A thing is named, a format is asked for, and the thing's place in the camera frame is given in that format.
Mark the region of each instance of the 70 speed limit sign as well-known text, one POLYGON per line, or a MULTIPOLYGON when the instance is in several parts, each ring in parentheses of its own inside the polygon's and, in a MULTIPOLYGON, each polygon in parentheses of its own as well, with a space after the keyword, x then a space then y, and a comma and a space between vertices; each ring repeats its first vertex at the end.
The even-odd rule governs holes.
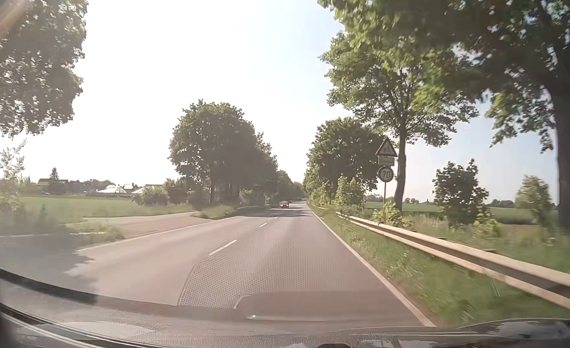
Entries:
POLYGON ((392 168, 383 166, 377 171, 377 177, 385 183, 389 183, 394 178, 392 168))

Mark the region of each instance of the country road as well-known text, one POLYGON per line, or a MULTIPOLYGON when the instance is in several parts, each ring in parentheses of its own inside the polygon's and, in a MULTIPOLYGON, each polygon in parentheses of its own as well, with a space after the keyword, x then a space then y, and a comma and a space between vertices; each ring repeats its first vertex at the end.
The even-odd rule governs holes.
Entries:
POLYGON ((244 308, 258 319, 368 317, 384 326, 421 326, 411 304, 301 202, 72 253, 0 254, 0 268, 133 301, 244 308))

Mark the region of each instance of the white roof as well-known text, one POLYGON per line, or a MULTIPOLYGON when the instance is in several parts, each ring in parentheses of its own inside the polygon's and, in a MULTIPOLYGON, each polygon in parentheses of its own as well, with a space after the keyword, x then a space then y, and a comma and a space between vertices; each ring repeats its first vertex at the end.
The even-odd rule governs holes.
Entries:
POLYGON ((102 189, 100 191, 96 191, 96 193, 126 193, 126 190, 124 190, 123 188, 119 187, 119 186, 113 186, 113 187, 107 187, 105 189, 102 189))

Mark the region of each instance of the bright sky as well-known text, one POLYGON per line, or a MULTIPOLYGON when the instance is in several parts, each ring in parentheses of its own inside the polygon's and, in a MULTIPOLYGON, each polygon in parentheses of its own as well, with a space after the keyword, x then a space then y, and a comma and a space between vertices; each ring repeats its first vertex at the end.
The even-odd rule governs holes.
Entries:
MULTIPOLYGON (((332 13, 313 0, 158 2, 165 3, 89 2, 76 115, 28 137, 24 174, 37 181, 57 167, 64 179, 139 185, 175 178, 167 159, 172 128, 182 108, 204 99, 242 108, 272 144, 280 168, 302 181, 316 127, 348 115, 327 106, 328 67, 318 59, 341 29, 332 13)), ((408 146, 405 196, 432 200, 435 170, 474 157, 490 199, 514 199, 528 174, 545 179, 557 201, 555 153, 539 154, 535 134, 489 148, 492 124, 484 118, 461 124, 440 149, 408 146)), ((21 139, 0 133, 0 151, 21 139)), ((395 186, 388 184, 389 196, 395 186)))

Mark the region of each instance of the triangular warning sign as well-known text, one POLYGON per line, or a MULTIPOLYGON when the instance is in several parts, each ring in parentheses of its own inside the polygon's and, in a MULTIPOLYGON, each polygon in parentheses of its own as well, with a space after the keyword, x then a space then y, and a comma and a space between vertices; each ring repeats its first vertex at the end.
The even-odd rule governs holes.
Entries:
POLYGON ((394 147, 392 146, 392 143, 390 142, 389 138, 384 139, 384 142, 382 142, 382 146, 380 146, 380 148, 377 149, 377 152, 375 152, 375 154, 377 156, 397 157, 397 153, 394 150, 394 147))

